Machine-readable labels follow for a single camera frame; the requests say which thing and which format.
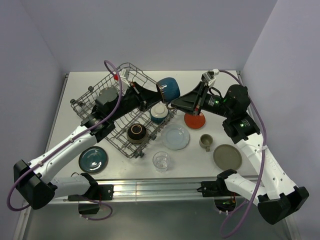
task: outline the metal wire dish rack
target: metal wire dish rack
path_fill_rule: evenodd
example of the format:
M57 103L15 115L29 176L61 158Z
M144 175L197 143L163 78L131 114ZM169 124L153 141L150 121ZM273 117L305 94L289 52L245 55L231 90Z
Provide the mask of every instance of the metal wire dish rack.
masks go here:
M137 82L144 88L155 92L157 91L157 82L144 74L141 69L129 62L126 62L118 66L117 70L120 72L124 68L129 70L128 80L130 82ZM99 96L99 93L103 89L111 87L119 89L119 82L116 81L110 73L96 85L89 86L88 91L77 100L72 99L70 101L72 109L80 118L85 119L89 114L91 114L95 105L95 99ZM151 121L150 113L148 111L143 112L136 108L116 120L114 122L115 129L105 139L129 159L143 157L145 155L144 149L147 147L149 142L156 139L157 133L161 132L164 126L175 116L176 113L176 109L169 109L169 114L166 119L158 125ZM149 133L148 137L139 145L132 144L127 139L127 129L129 126L136 123L143 124Z

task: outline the purple-gray wall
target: purple-gray wall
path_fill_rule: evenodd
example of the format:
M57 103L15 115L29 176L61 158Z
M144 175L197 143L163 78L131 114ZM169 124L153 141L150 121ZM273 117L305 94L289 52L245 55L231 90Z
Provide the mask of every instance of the purple-gray wall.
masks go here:
M277 0L21 0L66 71L242 69Z
M270 150L310 193L294 214L306 240L320 236L319 13L319 0L278 0L242 72Z
M0 232L12 239L18 216L7 208L13 165L44 152L63 75L39 31L18 0L0 2ZM21 206L14 194L12 204Z

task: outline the gray floor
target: gray floor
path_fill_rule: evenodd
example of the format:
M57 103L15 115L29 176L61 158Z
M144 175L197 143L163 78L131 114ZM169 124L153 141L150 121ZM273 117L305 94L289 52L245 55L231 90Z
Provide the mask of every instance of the gray floor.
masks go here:
M213 200L113 203L111 218L86 221L78 205L48 205L32 211L24 240L212 240L221 239L225 218L213 209ZM244 209L232 216L225 233L238 223ZM285 222L269 225L253 206L242 228L231 240L288 240Z

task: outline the dark teal plate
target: dark teal plate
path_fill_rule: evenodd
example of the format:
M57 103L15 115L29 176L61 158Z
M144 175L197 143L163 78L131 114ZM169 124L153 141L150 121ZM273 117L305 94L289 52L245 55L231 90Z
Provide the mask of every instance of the dark teal plate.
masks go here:
M79 157L79 167L89 174L101 172L108 164L106 151L99 146L89 147L83 151Z

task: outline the gray plate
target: gray plate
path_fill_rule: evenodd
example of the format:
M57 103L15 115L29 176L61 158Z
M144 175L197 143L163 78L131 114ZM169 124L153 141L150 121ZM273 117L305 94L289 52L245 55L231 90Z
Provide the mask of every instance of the gray plate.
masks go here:
M214 150L213 160L223 171L238 170L242 164L241 153L234 146L228 144L222 144Z

